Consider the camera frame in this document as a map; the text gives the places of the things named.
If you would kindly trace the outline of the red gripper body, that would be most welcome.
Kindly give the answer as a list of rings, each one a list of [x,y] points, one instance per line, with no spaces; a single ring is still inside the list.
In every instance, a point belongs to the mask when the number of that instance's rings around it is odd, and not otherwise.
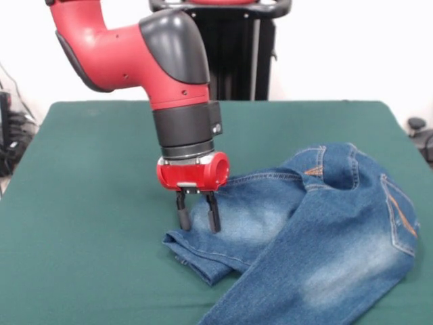
[[[195,188],[206,192],[217,191],[220,186],[227,183],[229,168],[229,158],[224,152],[211,152],[183,160],[160,157],[156,165],[156,174],[161,185],[168,190]]]

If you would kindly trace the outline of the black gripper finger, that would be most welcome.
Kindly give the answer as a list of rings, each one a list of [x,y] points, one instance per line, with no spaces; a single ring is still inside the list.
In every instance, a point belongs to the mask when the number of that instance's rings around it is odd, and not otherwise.
[[[214,192],[206,193],[206,201],[209,206],[208,219],[210,230],[212,233],[218,233],[221,230],[221,222],[219,217],[219,208]]]
[[[176,204],[177,204],[177,215],[179,218],[179,224],[182,230],[190,231],[191,229],[191,221],[189,218],[189,212],[185,205],[185,192],[177,191],[176,192]]]

